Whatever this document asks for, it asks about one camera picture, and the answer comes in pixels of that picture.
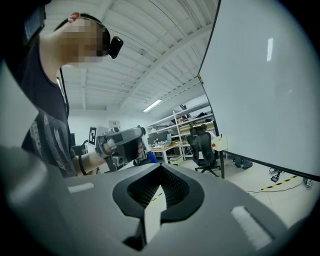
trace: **black office chair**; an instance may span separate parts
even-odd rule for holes
[[[186,137],[186,140],[190,144],[192,152],[192,160],[199,166],[195,168],[196,171],[199,169],[204,173],[209,171],[214,176],[218,177],[212,169],[221,167],[217,165],[215,154],[211,148],[211,135],[206,132],[201,126],[193,127],[190,129],[190,135]],[[202,152],[203,159],[199,159],[199,152]]]

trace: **white ceiling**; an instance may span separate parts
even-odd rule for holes
[[[193,86],[197,85],[196,94],[203,94],[197,73],[217,3],[218,0],[52,0],[45,8],[42,34],[52,32],[71,13],[80,12],[95,16],[111,37],[119,36],[124,41],[116,59],[105,57],[88,69],[62,68],[70,108],[130,109],[141,113],[162,99],[150,110],[160,113],[159,109],[181,104],[177,95]]]

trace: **wooden desk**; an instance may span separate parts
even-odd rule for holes
[[[153,148],[153,149],[151,149],[151,151],[152,152],[161,152],[162,159],[165,161],[166,164],[169,164],[168,157],[167,157],[167,151],[175,148],[176,146],[179,146],[180,156],[183,157],[182,150],[181,150],[181,143],[171,143],[170,146],[167,146],[164,148]]]

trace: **whiteboard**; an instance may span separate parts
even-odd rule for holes
[[[228,152],[320,176],[320,62],[280,3],[221,0],[200,76]]]

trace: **black mesh vent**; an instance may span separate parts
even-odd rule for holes
[[[189,186],[184,180],[161,166],[131,183],[127,192],[146,208],[160,185],[165,193],[167,209],[180,203],[189,193]]]

